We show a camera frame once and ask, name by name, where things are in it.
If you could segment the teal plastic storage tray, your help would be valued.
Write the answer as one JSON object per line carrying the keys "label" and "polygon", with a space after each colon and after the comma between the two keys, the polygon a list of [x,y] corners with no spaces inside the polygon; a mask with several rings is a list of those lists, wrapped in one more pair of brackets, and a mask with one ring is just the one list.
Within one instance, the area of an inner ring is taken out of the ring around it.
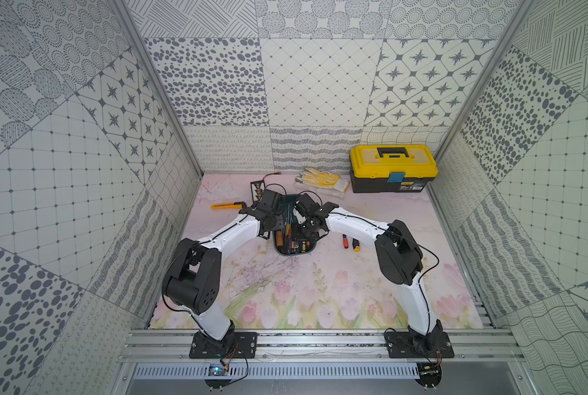
{"label": "teal plastic storage tray", "polygon": [[295,207],[297,199],[294,194],[285,197],[284,206],[277,215],[276,229],[272,231],[274,248],[283,256],[311,253],[317,246],[316,240],[303,233],[302,225],[306,219]]}

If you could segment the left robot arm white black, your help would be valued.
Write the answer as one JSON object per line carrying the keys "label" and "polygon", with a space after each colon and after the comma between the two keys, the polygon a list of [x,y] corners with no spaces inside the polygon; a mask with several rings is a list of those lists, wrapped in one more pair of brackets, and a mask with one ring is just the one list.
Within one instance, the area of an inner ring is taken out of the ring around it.
{"label": "left robot arm white black", "polygon": [[234,332],[231,319],[216,302],[222,264],[247,242],[269,237],[285,210],[285,198],[266,189],[259,202],[241,209],[221,230],[199,240],[183,239],[175,248],[162,279],[163,300],[190,314],[206,338],[225,342]]}

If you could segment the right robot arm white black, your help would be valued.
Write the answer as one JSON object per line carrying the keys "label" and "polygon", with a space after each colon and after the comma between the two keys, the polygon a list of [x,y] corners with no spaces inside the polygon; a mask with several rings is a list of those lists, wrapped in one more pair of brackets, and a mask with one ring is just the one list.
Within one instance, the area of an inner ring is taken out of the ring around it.
{"label": "right robot arm white black", "polygon": [[441,321],[436,318],[422,288],[425,248],[414,240],[404,222],[376,222],[332,202],[320,205],[308,194],[296,198],[294,209],[302,216],[302,234],[309,239],[321,239],[323,230],[325,234],[336,232],[372,245],[382,275],[399,286],[409,332],[415,342],[434,343],[442,335]]}

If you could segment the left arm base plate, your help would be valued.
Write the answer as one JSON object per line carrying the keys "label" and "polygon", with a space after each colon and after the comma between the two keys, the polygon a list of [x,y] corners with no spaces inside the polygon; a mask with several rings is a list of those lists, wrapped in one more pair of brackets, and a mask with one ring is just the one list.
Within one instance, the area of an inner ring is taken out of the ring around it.
{"label": "left arm base plate", "polygon": [[227,333],[222,340],[197,332],[190,347],[190,359],[254,359],[259,334],[257,332]]}

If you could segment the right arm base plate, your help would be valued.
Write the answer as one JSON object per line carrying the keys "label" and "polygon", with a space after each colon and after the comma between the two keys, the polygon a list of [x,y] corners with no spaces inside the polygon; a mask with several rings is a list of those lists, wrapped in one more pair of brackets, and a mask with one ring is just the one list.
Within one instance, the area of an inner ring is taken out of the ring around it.
{"label": "right arm base plate", "polygon": [[384,332],[386,349],[391,359],[436,358],[451,359],[455,352],[447,332],[430,334],[424,337],[416,332]]}

